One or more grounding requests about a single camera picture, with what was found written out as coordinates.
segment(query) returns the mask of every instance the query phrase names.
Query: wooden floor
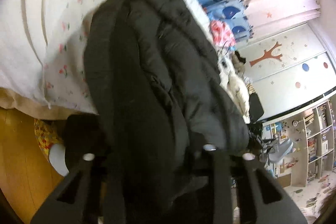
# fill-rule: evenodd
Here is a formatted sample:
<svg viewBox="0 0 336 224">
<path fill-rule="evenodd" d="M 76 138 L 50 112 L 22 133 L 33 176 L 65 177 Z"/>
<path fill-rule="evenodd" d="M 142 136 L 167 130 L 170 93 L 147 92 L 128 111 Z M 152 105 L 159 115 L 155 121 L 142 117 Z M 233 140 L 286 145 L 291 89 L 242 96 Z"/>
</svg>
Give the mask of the wooden floor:
<svg viewBox="0 0 336 224">
<path fill-rule="evenodd" d="M 24 223 L 61 180 L 40 151 L 34 119 L 0 108 L 0 188 Z"/>
</svg>

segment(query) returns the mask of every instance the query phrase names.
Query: tree decal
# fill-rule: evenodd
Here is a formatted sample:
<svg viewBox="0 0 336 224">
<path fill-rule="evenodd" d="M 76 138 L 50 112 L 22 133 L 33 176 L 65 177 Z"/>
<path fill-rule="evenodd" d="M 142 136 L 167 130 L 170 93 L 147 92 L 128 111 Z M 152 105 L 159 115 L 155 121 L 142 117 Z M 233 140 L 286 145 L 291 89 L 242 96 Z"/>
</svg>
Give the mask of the tree decal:
<svg viewBox="0 0 336 224">
<path fill-rule="evenodd" d="M 272 51 L 276 49 L 277 47 L 280 47 L 281 45 L 282 44 L 279 44 L 277 41 L 275 45 L 269 51 L 264 50 L 264 55 L 262 57 L 255 59 L 253 61 L 250 61 L 251 67 L 253 67 L 256 63 L 260 62 L 261 60 L 268 59 L 268 58 L 274 58 L 274 59 L 278 59 L 279 61 L 282 61 L 281 60 L 282 54 L 276 55 L 276 56 L 272 55 Z"/>
</svg>

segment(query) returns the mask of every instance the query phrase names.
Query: pink cloth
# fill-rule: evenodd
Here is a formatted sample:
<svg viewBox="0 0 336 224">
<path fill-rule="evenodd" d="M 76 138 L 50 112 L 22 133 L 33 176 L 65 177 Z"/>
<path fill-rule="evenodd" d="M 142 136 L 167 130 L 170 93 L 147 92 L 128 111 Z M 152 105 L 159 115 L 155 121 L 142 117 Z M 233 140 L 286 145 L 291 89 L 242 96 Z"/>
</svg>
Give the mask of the pink cloth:
<svg viewBox="0 0 336 224">
<path fill-rule="evenodd" d="M 236 45 L 236 40 L 229 25 L 219 20 L 210 22 L 210 30 L 213 36 L 213 43 L 216 47 L 230 47 Z"/>
</svg>

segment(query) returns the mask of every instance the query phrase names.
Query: white bedding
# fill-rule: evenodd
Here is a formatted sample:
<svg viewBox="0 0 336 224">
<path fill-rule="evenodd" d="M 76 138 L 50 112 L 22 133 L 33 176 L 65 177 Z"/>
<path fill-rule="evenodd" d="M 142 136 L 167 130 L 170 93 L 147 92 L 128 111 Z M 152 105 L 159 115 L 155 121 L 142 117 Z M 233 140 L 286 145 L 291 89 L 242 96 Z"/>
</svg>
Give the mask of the white bedding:
<svg viewBox="0 0 336 224">
<path fill-rule="evenodd" d="M 95 113 L 83 68 L 93 11 L 105 0 L 0 0 L 0 87 L 41 105 Z M 208 39 L 209 20 L 185 0 Z"/>
</svg>

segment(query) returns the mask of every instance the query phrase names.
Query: black puffer jacket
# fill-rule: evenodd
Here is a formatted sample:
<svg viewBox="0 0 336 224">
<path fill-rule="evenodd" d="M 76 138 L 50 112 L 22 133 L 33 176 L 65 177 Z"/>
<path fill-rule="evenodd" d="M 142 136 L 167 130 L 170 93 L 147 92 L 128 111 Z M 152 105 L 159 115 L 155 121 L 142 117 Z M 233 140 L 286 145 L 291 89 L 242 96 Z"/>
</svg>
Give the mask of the black puffer jacket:
<svg viewBox="0 0 336 224">
<path fill-rule="evenodd" d="M 185 193 L 203 145 L 247 147 L 216 52 L 183 0 L 107 0 L 93 17 L 84 65 L 126 192 L 146 208 L 165 210 Z"/>
</svg>

